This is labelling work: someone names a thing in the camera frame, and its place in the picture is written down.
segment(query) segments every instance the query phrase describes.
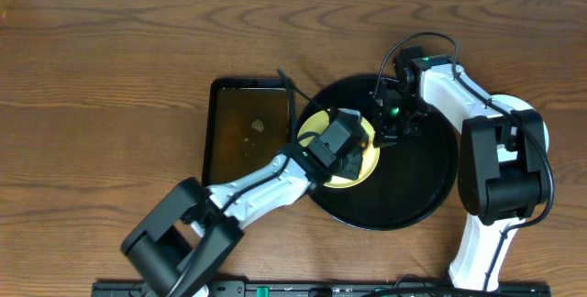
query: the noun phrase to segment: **black plate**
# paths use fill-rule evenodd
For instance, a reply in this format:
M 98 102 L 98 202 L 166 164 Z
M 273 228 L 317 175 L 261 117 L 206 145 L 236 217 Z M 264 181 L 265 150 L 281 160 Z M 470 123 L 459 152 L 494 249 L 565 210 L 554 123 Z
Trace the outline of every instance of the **black plate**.
M 376 105 L 369 96 L 377 75 L 335 82 L 314 98 L 324 107 L 359 110 L 365 118 Z M 389 88 L 397 81 L 386 79 Z M 308 105 L 298 128 L 316 109 Z M 375 171 L 362 183 L 345 189 L 318 186 L 310 197 L 326 212 L 365 229 L 392 230 L 413 225 L 436 210 L 449 195 L 458 167 L 457 140 L 440 113 L 420 120 L 423 135 L 381 148 Z

